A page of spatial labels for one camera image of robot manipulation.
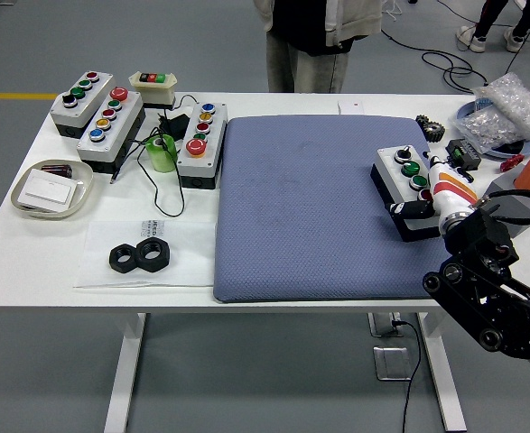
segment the black pants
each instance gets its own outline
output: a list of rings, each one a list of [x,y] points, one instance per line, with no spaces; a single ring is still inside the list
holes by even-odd
[[[481,10],[481,16],[479,18],[479,23],[475,29],[475,36],[487,36],[489,28],[497,20],[503,8],[506,7],[509,0],[486,0]],[[530,28],[530,0],[527,0],[525,4],[524,11],[521,15],[521,20],[517,23],[516,28],[514,29],[514,36],[524,37],[527,34],[527,31]]]

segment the black electrical cord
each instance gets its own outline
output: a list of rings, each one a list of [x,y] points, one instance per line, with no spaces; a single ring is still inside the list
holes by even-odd
[[[451,9],[448,5],[446,5],[444,2],[442,2],[441,0],[436,0],[437,3],[445,6],[447,9],[449,9],[453,14],[459,16],[459,18],[462,18],[463,20],[469,22],[469,23],[477,23],[476,21],[473,21],[471,20],[470,18],[467,18],[463,15],[460,15],[458,14],[457,12],[455,12],[453,9]],[[511,27],[511,25],[509,24],[493,24],[494,26],[497,26],[497,27]],[[484,81],[484,86],[486,86],[488,84],[488,80],[479,72],[477,72],[476,70],[473,69],[473,67],[471,66],[471,64],[466,61],[465,59],[462,59],[461,57],[459,56],[456,56],[454,54],[451,54],[449,52],[446,52],[446,51],[439,51],[439,50],[426,50],[426,49],[422,49],[422,48],[417,48],[417,47],[412,47],[410,45],[406,45],[404,43],[401,43],[399,41],[396,41],[392,36],[390,36],[389,34],[387,34],[384,30],[381,30],[381,32],[387,37],[389,38],[391,41],[395,42],[396,44],[402,46],[402,47],[405,47],[405,48],[408,48],[410,50],[416,50],[416,51],[425,51],[425,53],[421,56],[422,60],[427,63],[428,65],[431,65],[433,66],[434,68],[436,69],[440,69],[443,71],[443,81],[445,81],[445,83],[450,87],[450,88],[453,88],[454,90],[458,90],[460,92],[464,92],[464,93],[468,93],[468,94],[472,94],[473,92],[471,91],[470,88],[466,88],[460,84],[458,84],[455,79],[454,79],[454,76],[467,76],[467,75],[470,75],[470,74],[473,74],[473,75],[477,75],[481,78],[483,78],[483,81]],[[524,43],[522,44],[521,48],[523,48],[523,46],[527,43],[527,42],[530,42],[530,39],[529,39],[529,36],[530,36],[530,31],[528,32],[527,36],[524,38]],[[519,51],[516,53],[516,55],[513,57],[513,59],[509,62],[509,65],[507,66],[507,70],[505,72],[505,74],[507,74],[509,72],[509,69],[511,68],[511,65],[513,64],[514,60],[516,59],[517,57],[517,54],[521,51],[521,48],[519,49]],[[443,58],[445,58],[449,63],[450,63],[450,67],[449,68],[442,68],[438,65],[435,65],[433,63],[431,63],[430,61],[427,61],[425,59],[425,56],[427,55],[438,55],[438,56],[441,56]],[[455,64],[453,63],[453,61],[451,60],[451,57],[459,60],[459,61],[462,61],[466,67],[461,67],[461,66],[455,66]]]
[[[428,65],[431,65],[431,66],[433,66],[436,69],[442,70],[443,71],[443,81],[445,81],[445,83],[450,88],[453,88],[454,90],[458,90],[460,92],[469,93],[469,94],[473,93],[470,88],[466,88],[466,87],[462,86],[461,84],[457,83],[455,81],[454,76],[462,76],[462,77],[464,77],[464,76],[468,76],[468,75],[477,75],[478,77],[483,79],[483,86],[486,86],[488,84],[488,79],[485,78],[485,76],[483,76],[481,73],[477,72],[473,68],[473,66],[471,66],[471,64],[468,61],[466,61],[465,59],[463,59],[463,58],[461,58],[459,56],[456,56],[455,54],[451,54],[450,52],[441,51],[441,50],[427,50],[427,49],[424,49],[424,48],[412,47],[411,45],[407,45],[405,43],[397,41],[393,36],[389,35],[384,30],[381,30],[381,33],[383,33],[387,38],[389,38],[389,40],[393,41],[394,43],[396,43],[397,45],[399,45],[401,47],[408,48],[408,49],[414,50],[414,51],[422,51],[423,54],[421,56],[421,59],[425,63],[427,63]],[[448,68],[443,68],[443,67],[441,67],[439,65],[436,65],[436,64],[432,63],[431,61],[428,61],[425,58],[426,56],[432,56],[432,55],[437,55],[437,56],[440,56],[440,57],[446,59],[449,62],[450,66]],[[465,66],[464,67],[463,66],[456,66],[455,63],[453,62],[453,59],[463,62],[463,64]]]
[[[407,325],[411,327],[413,332],[415,332],[415,339],[417,340],[417,350],[419,351],[419,355],[417,358],[417,364],[415,365],[415,368],[413,372],[411,373],[411,377],[409,378],[409,384],[407,385],[407,394],[405,396],[405,406],[403,407],[403,433],[405,433],[405,427],[407,425],[407,407],[409,406],[409,393],[411,392],[411,385],[413,384],[413,379],[415,377],[415,374],[417,373],[417,369],[419,368],[419,365],[421,364],[421,342],[419,341],[419,333],[417,332],[417,329],[410,324],[409,322],[405,322],[404,320],[391,320],[391,325],[393,327],[397,327],[400,325]]]
[[[169,152],[168,150],[168,147],[166,146],[166,143],[164,142],[164,139],[163,139],[163,134],[164,132],[158,127],[156,126],[149,134],[148,136],[142,140],[142,141],[138,141],[138,140],[131,140],[132,143],[137,143],[138,145],[132,149],[127,155],[126,157],[122,160],[122,164],[120,165],[120,168],[122,167],[122,165],[124,165],[124,163],[126,162],[126,160],[128,159],[128,157],[130,155],[132,155],[134,152],[136,152],[140,147],[142,147],[140,153],[138,153],[138,156],[136,157],[136,162],[138,163],[138,165],[140,166],[140,168],[142,169],[142,171],[144,172],[144,175],[146,176],[146,178],[148,178],[148,180],[150,180],[152,182],[152,184],[154,185],[154,205],[156,206],[156,208],[165,216],[167,217],[171,217],[171,218],[175,218],[175,217],[179,217],[180,215],[182,215],[182,212],[184,212],[184,193],[182,192],[182,181],[181,181],[181,174],[179,173],[178,171],[178,162],[172,157],[172,154]],[[141,155],[143,154],[144,152],[144,149],[146,149],[145,145],[146,145],[146,142],[155,137],[156,135],[158,135],[160,138],[161,138],[161,141],[162,141],[162,144],[163,144],[163,149],[168,153],[168,155],[171,157],[172,159],[172,162],[174,163],[174,169],[176,169],[176,176],[178,177],[178,187],[179,187],[179,191],[180,191],[180,194],[181,194],[181,203],[182,203],[182,207],[181,207],[181,210],[178,214],[176,215],[171,215],[167,212],[165,212],[161,207],[160,205],[158,204],[158,193],[159,193],[159,190],[158,190],[158,185],[156,185],[156,182],[154,182],[153,178],[150,176],[150,174],[148,174],[148,171],[146,170],[146,168],[144,167],[144,165],[142,165],[142,163],[140,162],[140,157]],[[116,171],[116,173],[113,175],[113,180],[110,181],[110,183],[113,183],[113,181],[116,179],[116,176],[117,174],[120,172],[120,168],[118,168],[118,170]]]
[[[504,196],[520,196],[530,198],[530,189],[507,189],[504,191],[495,191],[488,194],[489,198]],[[530,226],[530,217],[513,218],[511,216],[493,216],[493,219],[501,221],[502,223],[513,224],[515,226]]]
[[[519,54],[521,52],[521,50],[524,48],[525,43],[527,42],[527,38],[529,38],[529,35],[530,35],[530,29],[529,29],[529,32],[527,33],[527,36],[524,38],[524,41],[522,42],[521,47],[519,47],[519,50],[517,50],[516,55],[509,62],[509,65],[507,66],[507,69],[506,69],[506,74],[509,72],[509,68],[511,68],[511,65],[514,63],[514,60],[516,59],[517,54]]]
[[[177,106],[171,108],[170,111],[178,110],[182,106],[182,101],[185,97],[191,97],[195,104],[199,103],[199,101],[196,100],[196,97],[194,97],[193,95],[186,94],[181,97],[181,102],[179,102]],[[164,118],[168,119],[168,115],[166,114],[166,107],[164,108]]]
[[[164,209],[162,209],[160,207],[160,205],[158,204],[158,193],[159,193],[159,190],[158,190],[158,185],[156,185],[156,182],[154,182],[153,178],[150,176],[150,174],[148,174],[148,171],[146,170],[146,168],[144,167],[144,165],[142,165],[142,163],[140,162],[140,157],[142,156],[143,152],[144,152],[144,149],[145,147],[142,148],[142,150],[140,151],[140,153],[138,153],[138,156],[136,157],[136,162],[138,163],[138,165],[140,166],[140,168],[142,169],[142,171],[144,172],[144,175],[146,175],[146,177],[148,178],[148,180],[151,181],[151,183],[154,185],[154,205],[156,206],[156,208],[165,216],[167,217],[170,217],[170,218],[175,218],[175,217],[179,217],[180,215],[182,215],[182,212],[184,212],[184,193],[182,192],[182,181],[181,181],[181,174],[179,173],[178,171],[178,161],[175,160],[173,157],[172,157],[172,154],[169,152],[168,150],[168,147],[166,146],[166,143],[164,142],[164,139],[163,139],[163,131],[158,127],[156,126],[150,133],[149,135],[149,138],[151,137],[154,137],[158,135],[160,138],[161,138],[161,142],[162,142],[162,146],[163,146],[163,149],[165,152],[168,153],[168,155],[171,157],[172,159],[172,162],[174,163],[174,169],[176,170],[176,176],[178,178],[178,188],[179,188],[179,191],[181,193],[181,203],[182,203],[182,206],[181,206],[181,210],[178,214],[175,214],[175,215],[172,215],[172,214],[169,214],[167,212],[164,211]]]

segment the blue cushion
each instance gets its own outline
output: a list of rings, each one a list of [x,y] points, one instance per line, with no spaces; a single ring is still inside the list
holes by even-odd
[[[223,302],[428,298],[441,238],[405,243],[370,178],[377,149],[428,150],[412,119],[274,115],[227,127],[214,296]]]

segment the gray floor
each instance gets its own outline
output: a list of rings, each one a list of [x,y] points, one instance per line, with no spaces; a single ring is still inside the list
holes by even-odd
[[[433,0],[399,4],[383,23],[397,40],[461,55],[489,81],[505,73],[503,27],[486,53],[459,52],[465,20]],[[448,4],[479,16],[475,0]],[[512,2],[499,23],[519,15]],[[121,85],[150,70],[174,73],[179,91],[266,92],[265,38],[248,0],[0,5],[0,93],[60,93],[90,69]],[[530,43],[511,70],[530,89]],[[383,34],[355,43],[344,92],[456,93]],[[0,203],[50,106],[0,100]],[[153,316],[128,431],[401,431],[405,385],[376,379],[372,347],[406,345],[415,362],[415,338],[367,334],[365,315]],[[485,353],[455,324],[445,341],[469,431],[530,431],[530,365]],[[120,343],[108,315],[0,312],[0,431],[102,431]],[[443,431],[426,362],[407,431]]]

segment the yellow floor line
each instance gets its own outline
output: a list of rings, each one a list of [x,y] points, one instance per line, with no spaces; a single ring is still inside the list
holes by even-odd
[[[53,100],[55,93],[0,93],[0,99]]]

